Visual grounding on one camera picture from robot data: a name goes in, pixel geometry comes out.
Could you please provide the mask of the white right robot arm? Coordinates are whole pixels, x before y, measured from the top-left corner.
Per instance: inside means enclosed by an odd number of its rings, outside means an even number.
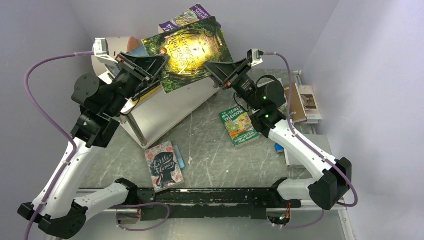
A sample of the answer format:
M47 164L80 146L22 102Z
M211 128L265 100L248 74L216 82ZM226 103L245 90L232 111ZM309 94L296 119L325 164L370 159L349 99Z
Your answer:
M252 68L247 59L222 63L207 61L203 65L211 74L215 87L234 89L253 110L250 119L254 129L284 147L311 174L310 179L283 180L270 193L270 202L282 207L288 200L311 200L329 211L352 189L352 163L345 157L337 159L296 130L279 107L286 103L282 83L274 76L258 86L249 76Z

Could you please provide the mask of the floral Little Women book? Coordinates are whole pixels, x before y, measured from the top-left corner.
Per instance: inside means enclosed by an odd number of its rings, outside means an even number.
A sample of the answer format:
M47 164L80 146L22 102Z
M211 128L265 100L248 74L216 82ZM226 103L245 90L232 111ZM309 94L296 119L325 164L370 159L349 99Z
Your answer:
M145 158L155 193L185 182L171 141L147 149Z

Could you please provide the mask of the dark green garden book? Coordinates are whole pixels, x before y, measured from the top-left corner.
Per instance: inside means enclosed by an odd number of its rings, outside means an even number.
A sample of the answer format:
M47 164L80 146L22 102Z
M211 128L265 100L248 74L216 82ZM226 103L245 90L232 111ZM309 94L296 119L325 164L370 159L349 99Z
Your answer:
M159 75L165 93L211 76L205 62L233 62L221 25L212 16L141 40L148 56L167 55Z

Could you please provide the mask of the yellow Little Prince book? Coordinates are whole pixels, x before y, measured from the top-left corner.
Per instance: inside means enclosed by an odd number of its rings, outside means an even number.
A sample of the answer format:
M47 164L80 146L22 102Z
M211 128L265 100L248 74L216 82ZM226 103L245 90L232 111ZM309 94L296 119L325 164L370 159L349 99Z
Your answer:
M131 100L136 103L138 103L139 101L142 102L145 99L147 99L149 96L153 95L154 93L156 93L158 90L161 90L161 89L162 89L162 84L160 81L157 81L153 85L137 93L134 97L131 98Z

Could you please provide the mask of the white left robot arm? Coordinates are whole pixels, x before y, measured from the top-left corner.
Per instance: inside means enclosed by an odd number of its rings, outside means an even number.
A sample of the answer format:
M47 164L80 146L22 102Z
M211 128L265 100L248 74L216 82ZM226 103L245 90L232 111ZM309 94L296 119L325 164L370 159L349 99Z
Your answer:
M109 145L120 126L117 118L128 100L157 80L168 61L167 55L120 53L114 60L119 73L111 83L90 73L77 79L71 98L80 105L81 115L72 131L64 134L68 141L64 155L42 192L18 209L30 225L37 224L54 239L68 240L104 210L143 207L138 187L124 178L83 197L76 193L94 157Z

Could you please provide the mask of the blue Nineteen Eighty-Four book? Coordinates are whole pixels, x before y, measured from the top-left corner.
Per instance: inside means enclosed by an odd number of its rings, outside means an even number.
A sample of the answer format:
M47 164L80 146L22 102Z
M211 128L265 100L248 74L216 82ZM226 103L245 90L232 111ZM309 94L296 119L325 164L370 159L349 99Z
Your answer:
M135 56L135 57L148 57L149 54L146 51L146 48L144 46L136 47L129 52L126 52L127 55ZM115 78L119 72L120 69L117 66L108 66L107 67L109 73Z

